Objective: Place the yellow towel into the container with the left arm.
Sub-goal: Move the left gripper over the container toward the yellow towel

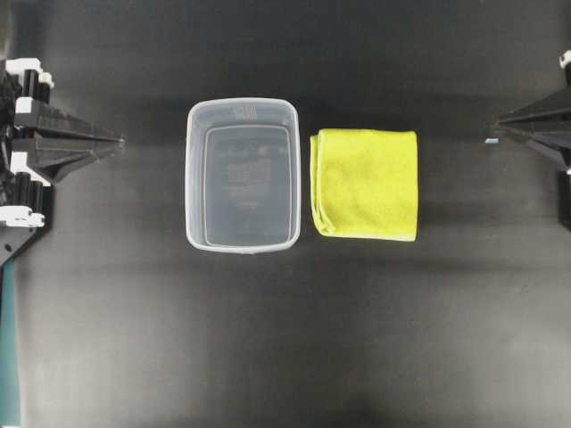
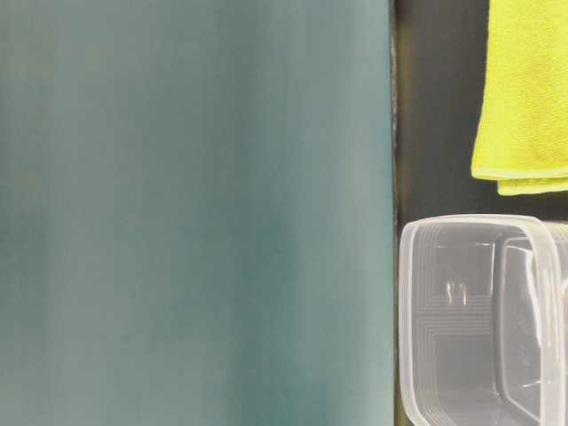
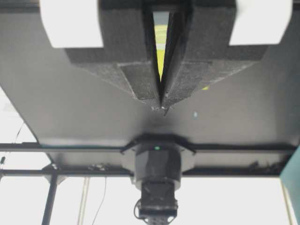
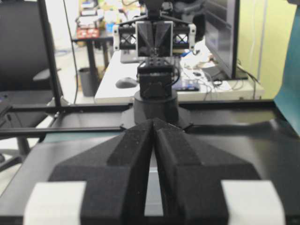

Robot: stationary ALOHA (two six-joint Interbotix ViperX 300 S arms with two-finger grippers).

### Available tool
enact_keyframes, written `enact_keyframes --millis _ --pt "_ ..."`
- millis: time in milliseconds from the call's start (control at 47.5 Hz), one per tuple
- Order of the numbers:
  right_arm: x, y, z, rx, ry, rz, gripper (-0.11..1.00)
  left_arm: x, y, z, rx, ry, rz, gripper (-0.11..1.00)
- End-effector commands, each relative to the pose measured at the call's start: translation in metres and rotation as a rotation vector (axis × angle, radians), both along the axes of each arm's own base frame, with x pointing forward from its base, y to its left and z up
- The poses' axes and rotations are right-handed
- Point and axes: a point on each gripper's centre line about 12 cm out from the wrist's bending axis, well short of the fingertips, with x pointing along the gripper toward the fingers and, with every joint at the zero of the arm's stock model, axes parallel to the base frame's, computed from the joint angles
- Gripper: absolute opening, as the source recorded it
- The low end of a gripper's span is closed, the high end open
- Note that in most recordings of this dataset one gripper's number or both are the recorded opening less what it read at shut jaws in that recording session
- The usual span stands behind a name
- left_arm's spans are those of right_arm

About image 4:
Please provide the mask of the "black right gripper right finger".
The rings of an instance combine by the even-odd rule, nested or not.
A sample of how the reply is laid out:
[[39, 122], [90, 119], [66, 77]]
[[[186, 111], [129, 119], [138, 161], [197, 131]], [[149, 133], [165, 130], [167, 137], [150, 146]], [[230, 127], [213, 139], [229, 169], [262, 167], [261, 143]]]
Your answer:
[[158, 163], [187, 225], [284, 225], [273, 183], [248, 161], [154, 119]]

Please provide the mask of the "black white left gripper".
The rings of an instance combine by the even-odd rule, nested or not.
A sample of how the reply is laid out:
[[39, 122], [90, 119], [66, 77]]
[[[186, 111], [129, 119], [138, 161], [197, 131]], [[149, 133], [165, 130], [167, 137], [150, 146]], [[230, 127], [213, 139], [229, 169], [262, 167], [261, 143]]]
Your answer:
[[170, 57], [193, 50], [196, 26], [176, 21], [131, 21], [113, 26], [113, 48], [135, 50], [138, 57]]

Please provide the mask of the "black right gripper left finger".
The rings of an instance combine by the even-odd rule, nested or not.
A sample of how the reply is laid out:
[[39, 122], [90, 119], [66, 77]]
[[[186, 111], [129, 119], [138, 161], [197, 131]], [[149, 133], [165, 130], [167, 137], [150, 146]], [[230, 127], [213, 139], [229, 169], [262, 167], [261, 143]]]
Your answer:
[[57, 164], [37, 183], [26, 204], [25, 225], [122, 225], [144, 214], [153, 122]]

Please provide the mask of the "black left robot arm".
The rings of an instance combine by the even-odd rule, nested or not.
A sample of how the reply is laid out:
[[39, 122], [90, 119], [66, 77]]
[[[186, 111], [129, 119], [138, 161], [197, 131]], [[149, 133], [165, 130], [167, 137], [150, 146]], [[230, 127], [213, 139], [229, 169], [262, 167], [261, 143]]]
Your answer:
[[124, 49], [122, 34], [135, 34], [135, 50], [146, 60], [137, 68], [133, 127], [58, 163], [49, 179], [32, 189], [23, 215], [25, 225], [183, 225], [179, 213], [144, 214], [154, 121], [188, 127], [189, 112], [178, 105], [172, 86], [180, 71], [167, 61], [173, 54], [178, 20], [163, 14], [161, 0], [146, 0], [146, 14], [114, 26], [115, 50]]

